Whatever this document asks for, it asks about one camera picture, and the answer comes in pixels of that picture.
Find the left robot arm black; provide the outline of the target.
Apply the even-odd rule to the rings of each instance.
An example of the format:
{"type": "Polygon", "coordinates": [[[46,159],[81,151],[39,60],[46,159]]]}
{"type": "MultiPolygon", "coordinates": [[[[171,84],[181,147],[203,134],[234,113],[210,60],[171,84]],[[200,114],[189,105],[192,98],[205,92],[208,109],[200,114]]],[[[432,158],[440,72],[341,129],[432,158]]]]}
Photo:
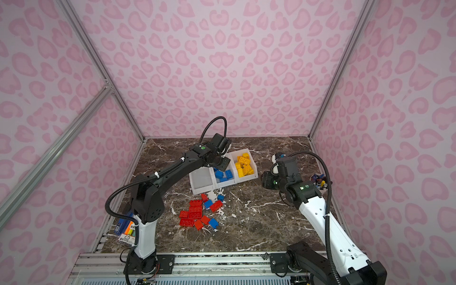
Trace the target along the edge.
{"type": "Polygon", "coordinates": [[[225,171],[230,159],[225,156],[232,141],[228,139],[228,120],[224,116],[212,119],[204,128],[197,144],[191,146],[171,166],[142,176],[114,191],[104,204],[108,215],[133,223],[135,242],[124,263],[123,274],[130,284],[131,274],[157,274],[159,261],[156,257],[156,228],[165,212],[163,197],[174,184],[186,175],[202,167],[215,167],[225,171]],[[130,210],[133,215],[116,213],[111,203],[121,192],[131,190],[130,210]]]}

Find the white three-compartment plastic bin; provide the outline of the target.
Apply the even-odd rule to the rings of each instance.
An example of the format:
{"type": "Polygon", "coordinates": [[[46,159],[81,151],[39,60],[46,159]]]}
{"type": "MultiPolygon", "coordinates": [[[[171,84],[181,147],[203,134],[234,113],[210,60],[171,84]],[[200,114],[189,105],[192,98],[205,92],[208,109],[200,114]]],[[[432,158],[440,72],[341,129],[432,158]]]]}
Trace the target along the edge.
{"type": "Polygon", "coordinates": [[[248,148],[230,152],[226,157],[230,162],[225,171],[202,167],[189,174],[194,195],[258,178],[258,169],[248,148]]]}

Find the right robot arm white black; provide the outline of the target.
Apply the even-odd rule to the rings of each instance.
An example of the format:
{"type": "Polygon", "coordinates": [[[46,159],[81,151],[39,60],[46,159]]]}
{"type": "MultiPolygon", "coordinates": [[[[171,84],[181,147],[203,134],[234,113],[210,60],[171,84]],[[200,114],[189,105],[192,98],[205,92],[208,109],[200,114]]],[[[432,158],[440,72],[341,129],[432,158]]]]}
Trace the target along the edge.
{"type": "Polygon", "coordinates": [[[298,153],[276,153],[273,166],[261,175],[262,186],[286,197],[288,205],[299,210],[325,245],[322,256],[306,242],[287,247],[283,255],[270,257],[271,271],[285,278],[292,273],[307,273],[309,281],[323,285],[384,285],[387,271],[379,262],[372,262],[359,249],[331,213],[332,183],[326,164],[313,152],[324,170],[327,197],[324,198],[315,181],[304,180],[297,163],[298,153]]]}

